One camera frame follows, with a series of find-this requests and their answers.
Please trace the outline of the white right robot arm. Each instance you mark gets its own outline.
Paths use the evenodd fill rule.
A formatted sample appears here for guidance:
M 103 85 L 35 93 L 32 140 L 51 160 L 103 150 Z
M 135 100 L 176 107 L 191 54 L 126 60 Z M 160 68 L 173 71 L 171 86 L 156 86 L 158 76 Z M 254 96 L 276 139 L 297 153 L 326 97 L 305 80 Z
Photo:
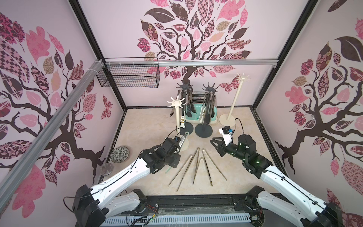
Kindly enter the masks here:
M 284 196 L 280 199 L 256 185 L 245 198 L 248 208 L 272 211 L 297 227 L 343 226 L 342 210 L 337 204 L 312 195 L 284 175 L 270 160 L 257 153 L 253 142 L 251 136 L 241 135 L 238 144 L 233 144 L 230 133 L 210 140 L 221 157 L 229 154 L 241 160 L 247 172 Z

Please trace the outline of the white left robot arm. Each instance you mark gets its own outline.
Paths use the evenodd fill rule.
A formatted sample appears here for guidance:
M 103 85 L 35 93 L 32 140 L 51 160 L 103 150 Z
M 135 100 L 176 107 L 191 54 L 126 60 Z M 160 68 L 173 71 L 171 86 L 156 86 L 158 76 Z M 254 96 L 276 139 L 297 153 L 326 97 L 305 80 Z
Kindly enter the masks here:
M 185 136 L 166 138 L 162 144 L 142 150 L 132 164 L 113 177 L 92 187 L 83 185 L 78 188 L 71 208 L 77 219 L 76 226 L 99 227 L 107 218 L 120 213 L 142 212 L 147 204 L 144 193 L 135 189 L 121 195 L 122 191 L 165 166 L 176 168 L 185 140 Z

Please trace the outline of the grey utensil rack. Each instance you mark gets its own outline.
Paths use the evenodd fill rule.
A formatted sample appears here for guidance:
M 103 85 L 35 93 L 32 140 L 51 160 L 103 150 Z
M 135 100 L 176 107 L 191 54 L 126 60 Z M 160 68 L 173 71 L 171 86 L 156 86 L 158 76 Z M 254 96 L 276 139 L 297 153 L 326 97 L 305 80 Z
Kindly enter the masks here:
M 206 92 L 206 93 L 209 93 L 209 92 L 217 92 L 217 87 L 215 87 L 215 83 L 210 86 L 210 84 L 208 83 L 208 86 L 205 87 L 203 86 L 203 90 Z M 205 124 L 204 122 L 201 123 L 201 124 L 198 124 L 196 127 L 195 127 L 195 133 L 197 134 L 197 136 L 201 137 L 201 138 L 208 138 L 212 135 L 213 133 L 213 129 L 209 124 Z

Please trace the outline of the black nylon tongs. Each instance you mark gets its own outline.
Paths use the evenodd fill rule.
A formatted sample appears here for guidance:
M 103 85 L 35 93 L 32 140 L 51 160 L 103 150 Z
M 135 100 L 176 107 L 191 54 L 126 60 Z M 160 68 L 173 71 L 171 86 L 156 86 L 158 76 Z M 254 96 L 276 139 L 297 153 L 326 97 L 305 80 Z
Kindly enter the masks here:
M 210 104 L 209 104 L 209 121 L 215 116 L 214 107 L 215 107 L 216 96 L 215 92 L 211 92 L 210 96 Z

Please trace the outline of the grey utensil rack stand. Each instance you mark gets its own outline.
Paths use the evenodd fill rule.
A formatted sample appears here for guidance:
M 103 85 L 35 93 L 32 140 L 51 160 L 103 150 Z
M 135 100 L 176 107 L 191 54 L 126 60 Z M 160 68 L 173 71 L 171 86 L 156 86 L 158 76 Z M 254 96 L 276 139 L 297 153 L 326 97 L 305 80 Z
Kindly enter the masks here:
M 185 111 L 185 128 L 182 129 L 182 131 L 185 130 L 185 131 L 188 131 L 190 134 L 192 134 L 194 127 L 191 123 L 187 122 L 187 115 L 186 115 L 186 113 L 187 113 L 187 90 L 188 89 L 191 90 L 192 87 L 189 83 L 184 83 L 184 82 L 182 84 L 177 84 L 177 85 L 178 85 L 177 88 L 179 90 L 178 94 L 179 94 L 180 98 L 184 98 L 184 100 L 183 100 L 184 106 L 181 109 L 181 111 Z

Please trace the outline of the white handled tongs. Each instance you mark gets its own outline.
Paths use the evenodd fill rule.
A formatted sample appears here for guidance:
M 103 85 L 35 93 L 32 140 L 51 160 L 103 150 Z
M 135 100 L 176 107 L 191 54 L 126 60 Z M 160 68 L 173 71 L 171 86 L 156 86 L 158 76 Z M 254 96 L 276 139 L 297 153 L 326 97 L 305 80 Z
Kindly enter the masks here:
M 185 128 L 185 111 L 181 112 L 180 127 Z

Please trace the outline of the steel tongs white tips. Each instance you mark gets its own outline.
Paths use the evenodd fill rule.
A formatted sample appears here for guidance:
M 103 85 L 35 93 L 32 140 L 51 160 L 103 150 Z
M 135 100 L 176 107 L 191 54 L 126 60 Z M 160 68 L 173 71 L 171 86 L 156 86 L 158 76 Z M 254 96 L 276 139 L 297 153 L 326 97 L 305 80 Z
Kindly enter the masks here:
M 203 97 L 203 103 L 202 103 L 201 108 L 200 108 L 200 116 L 199 116 L 199 123 L 200 124 L 204 120 L 204 111 L 205 111 L 206 101 L 207 101 L 207 93 L 205 92 L 204 97 Z

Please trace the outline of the cream utensil rack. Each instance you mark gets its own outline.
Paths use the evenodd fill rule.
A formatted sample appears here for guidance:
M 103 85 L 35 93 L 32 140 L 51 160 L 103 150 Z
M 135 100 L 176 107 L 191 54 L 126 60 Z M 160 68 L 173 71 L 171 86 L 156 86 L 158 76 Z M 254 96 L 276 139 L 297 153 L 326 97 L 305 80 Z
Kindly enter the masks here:
M 232 80 L 231 83 L 227 84 L 227 83 L 223 83 L 220 84 L 219 86 L 224 88 L 227 92 L 232 91 L 232 89 L 236 90 L 236 93 L 234 95 L 230 110 L 228 114 L 223 114 L 219 117 L 219 122 L 223 125 L 223 126 L 231 126 L 234 123 L 235 117 L 232 116 L 233 113 L 233 109 L 235 107 L 236 101 L 238 99 L 238 96 L 240 94 L 242 85 L 245 81 L 249 81 L 250 80 L 250 76 L 249 75 L 245 75 L 244 73 L 241 74 L 237 74 L 234 79 Z
M 184 106 L 183 103 L 184 98 L 180 98 L 180 96 L 177 95 L 176 99 L 174 99 L 173 97 L 171 97 L 171 99 L 172 101 L 167 101 L 167 103 L 169 104 L 169 107 L 175 108 L 176 131 L 177 131 L 177 136 L 180 137 L 181 131 L 182 129 L 184 129 L 180 127 L 181 109 Z

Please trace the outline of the green silicone tip tongs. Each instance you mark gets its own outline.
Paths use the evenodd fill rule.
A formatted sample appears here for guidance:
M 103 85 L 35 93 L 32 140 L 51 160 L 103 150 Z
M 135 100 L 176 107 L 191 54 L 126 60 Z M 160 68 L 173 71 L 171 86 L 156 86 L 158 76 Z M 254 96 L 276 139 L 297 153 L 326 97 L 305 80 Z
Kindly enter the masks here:
M 188 146 L 189 146 L 189 139 L 188 136 L 190 135 L 190 133 L 188 131 L 183 130 L 182 131 L 182 135 L 180 135 L 180 141 L 179 141 L 179 145 L 180 145 L 180 152 L 185 151 Z M 172 169 L 172 168 L 177 168 L 179 162 L 180 162 L 180 157 L 178 156 L 177 159 L 172 163 L 172 166 L 169 166 L 166 170 L 166 174 Z

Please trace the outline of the black silicone tip tongs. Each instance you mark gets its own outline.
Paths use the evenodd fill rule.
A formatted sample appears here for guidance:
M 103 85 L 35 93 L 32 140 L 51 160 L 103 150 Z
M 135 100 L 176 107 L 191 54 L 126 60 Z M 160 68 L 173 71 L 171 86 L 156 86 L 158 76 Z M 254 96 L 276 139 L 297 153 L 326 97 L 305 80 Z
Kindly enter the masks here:
M 187 90 L 187 117 L 192 118 L 192 113 L 196 113 L 196 109 L 192 100 L 191 90 Z

